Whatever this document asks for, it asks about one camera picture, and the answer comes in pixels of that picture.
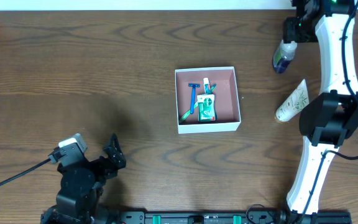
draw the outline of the green strip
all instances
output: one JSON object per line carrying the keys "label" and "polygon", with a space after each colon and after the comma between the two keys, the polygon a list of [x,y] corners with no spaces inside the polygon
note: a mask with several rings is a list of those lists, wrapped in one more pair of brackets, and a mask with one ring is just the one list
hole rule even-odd
{"label": "green strip", "polygon": [[233,224],[241,224],[241,216],[233,215]]}
{"label": "green strip", "polygon": [[153,224],[161,224],[161,216],[154,215],[153,216]]}
{"label": "green strip", "polygon": [[[211,87],[211,92],[214,91],[215,88],[216,88],[216,84]],[[198,102],[195,102],[195,103],[194,103],[194,109],[196,109],[197,106],[198,106]],[[188,111],[180,118],[179,123],[184,122],[189,115],[190,115],[190,110],[188,110]]]}

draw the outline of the white tube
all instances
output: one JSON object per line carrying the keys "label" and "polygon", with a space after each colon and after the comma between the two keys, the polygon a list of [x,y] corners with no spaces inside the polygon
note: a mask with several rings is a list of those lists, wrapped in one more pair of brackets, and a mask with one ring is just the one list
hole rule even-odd
{"label": "white tube", "polygon": [[275,119],[278,122],[287,122],[309,104],[306,81],[298,85],[284,103],[277,109]]}

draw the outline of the razor head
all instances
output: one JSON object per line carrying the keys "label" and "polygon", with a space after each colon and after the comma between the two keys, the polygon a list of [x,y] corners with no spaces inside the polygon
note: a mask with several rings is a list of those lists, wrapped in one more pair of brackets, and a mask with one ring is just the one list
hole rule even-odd
{"label": "razor head", "polygon": [[197,83],[189,83],[189,86],[190,86],[190,87],[199,88],[199,87],[200,87],[200,84],[197,84]]}

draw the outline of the square box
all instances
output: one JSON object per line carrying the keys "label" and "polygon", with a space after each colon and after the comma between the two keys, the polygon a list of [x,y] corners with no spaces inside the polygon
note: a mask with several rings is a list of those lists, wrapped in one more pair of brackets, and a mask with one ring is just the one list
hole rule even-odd
{"label": "square box", "polygon": [[[192,87],[189,83],[199,83],[196,96],[204,94],[203,79],[208,78],[211,86],[216,84],[216,121],[199,122],[198,107],[184,122],[179,119],[190,110]],[[239,97],[234,67],[190,68],[175,70],[175,90],[177,97],[177,124],[179,134],[235,131],[241,124]]]}

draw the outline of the blue razor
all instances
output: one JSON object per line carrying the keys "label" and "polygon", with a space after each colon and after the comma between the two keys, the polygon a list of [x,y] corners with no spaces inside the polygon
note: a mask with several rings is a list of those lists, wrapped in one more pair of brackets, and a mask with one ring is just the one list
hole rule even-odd
{"label": "blue razor", "polygon": [[189,87],[193,87],[193,91],[191,92],[191,106],[190,106],[190,114],[194,113],[194,103],[196,101],[196,88],[200,87],[200,84],[189,83]]}

